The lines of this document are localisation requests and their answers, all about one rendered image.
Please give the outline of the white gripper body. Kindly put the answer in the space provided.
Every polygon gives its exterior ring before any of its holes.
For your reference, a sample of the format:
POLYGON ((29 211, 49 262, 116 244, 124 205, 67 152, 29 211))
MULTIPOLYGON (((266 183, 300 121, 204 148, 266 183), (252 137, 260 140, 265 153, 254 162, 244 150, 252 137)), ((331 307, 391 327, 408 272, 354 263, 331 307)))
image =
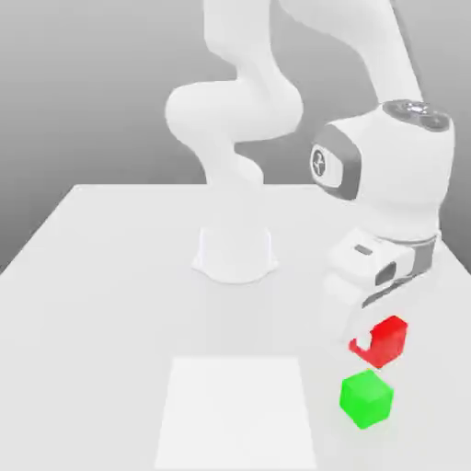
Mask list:
POLYGON ((341 343, 387 318, 387 304, 414 277, 393 277, 377 283, 378 273, 354 276, 327 270, 322 275, 322 340, 341 343))

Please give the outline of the small red cube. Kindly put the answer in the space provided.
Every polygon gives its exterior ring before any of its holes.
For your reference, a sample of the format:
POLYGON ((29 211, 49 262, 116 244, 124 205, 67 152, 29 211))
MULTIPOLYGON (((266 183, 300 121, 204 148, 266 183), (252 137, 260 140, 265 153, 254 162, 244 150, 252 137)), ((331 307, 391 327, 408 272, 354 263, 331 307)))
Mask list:
POLYGON ((349 350, 376 369, 381 369, 403 352, 408 323, 398 316, 390 316, 371 330, 371 343, 363 349, 357 339, 349 343, 349 350))

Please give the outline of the small green cube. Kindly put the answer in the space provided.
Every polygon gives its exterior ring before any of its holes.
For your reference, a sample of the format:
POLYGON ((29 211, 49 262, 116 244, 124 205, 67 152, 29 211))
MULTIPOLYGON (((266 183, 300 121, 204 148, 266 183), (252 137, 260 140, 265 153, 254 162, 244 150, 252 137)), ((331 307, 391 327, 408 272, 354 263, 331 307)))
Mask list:
POLYGON ((366 369, 342 380, 339 406, 361 430, 387 419, 394 388, 374 370, 366 369))

